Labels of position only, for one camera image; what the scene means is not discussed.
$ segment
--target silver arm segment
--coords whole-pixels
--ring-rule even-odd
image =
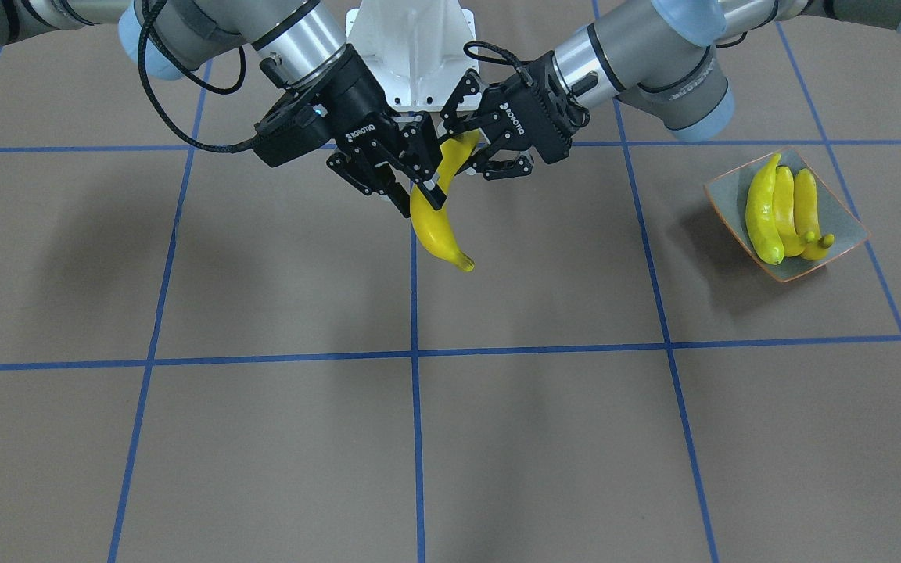
[[[58,29],[117,23],[126,8],[122,0],[0,1],[0,46]]]
[[[555,68],[581,106],[616,96],[697,142],[734,111],[713,45],[801,14],[901,32],[901,0],[629,0],[558,46]]]
[[[135,15],[143,21],[140,0],[135,2]],[[140,30],[133,21],[121,25],[121,34],[132,37]],[[346,33],[318,1],[170,0],[155,30],[189,69],[251,44],[260,59],[273,61],[271,79],[287,85],[314,78],[346,45]]]

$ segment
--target banana tip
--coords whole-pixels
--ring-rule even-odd
[[[454,261],[454,266],[457,266],[460,271],[468,272],[475,270],[475,261],[462,254],[460,259]]]

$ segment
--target gray arm segment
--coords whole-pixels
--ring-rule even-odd
[[[628,0],[558,46],[555,67],[581,106],[615,96],[696,142],[734,110],[716,41],[801,14],[901,32],[901,0]]]
[[[0,0],[0,47],[56,29],[117,23],[127,2],[68,0],[67,7],[60,6],[51,0]]]

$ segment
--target robotiq logo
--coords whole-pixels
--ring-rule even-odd
[[[706,66],[705,69],[701,71],[701,74],[699,74],[697,78],[695,78],[694,80],[691,80],[690,83],[687,84],[686,86],[683,86],[683,88],[681,88],[679,92],[670,96],[669,100],[673,101],[673,100],[682,99],[682,97],[693,92],[694,89],[697,88],[698,86],[700,86],[701,83],[704,82],[705,78],[707,78],[708,75],[711,74],[712,70],[715,70],[715,60],[714,59],[711,59],[711,62],[708,63],[708,66]]]
[[[507,112],[507,117],[510,118],[510,121],[514,124],[514,127],[516,127],[516,132],[523,135],[523,125],[519,124],[519,119],[516,119],[516,114],[512,112],[510,102],[501,103],[500,109]]]
[[[358,138],[358,136],[361,136],[364,133],[369,132],[369,131],[377,131],[377,130],[378,130],[378,128],[373,125],[364,125],[360,129],[357,129],[357,131],[354,131],[351,133],[346,133],[346,140],[348,142],[354,142],[354,139]]]

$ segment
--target bowl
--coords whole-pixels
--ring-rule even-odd
[[[781,156],[779,167],[791,168],[792,174],[797,174],[802,168],[808,168],[816,178],[819,225],[822,227],[822,234],[826,235],[827,232],[832,232],[833,235],[836,235],[836,242],[830,247],[829,254],[825,259],[812,261],[794,256],[788,257],[782,263],[774,266],[762,261],[757,256],[753,243],[750,242],[750,236],[746,231],[746,199],[750,182],[753,181],[753,176],[757,174],[757,171],[764,167],[774,154]],[[826,186],[826,182],[823,182],[819,174],[816,174],[816,171],[806,163],[798,151],[791,147],[766,154],[751,163],[741,165],[736,170],[726,172],[705,183],[704,189],[708,199],[711,200],[712,207],[715,208],[715,213],[721,217],[725,227],[729,228],[751,259],[779,282],[791,282],[803,275],[811,274],[820,267],[825,267],[831,261],[851,252],[857,246],[863,245],[871,236],[861,221],[858,221],[836,194]]]

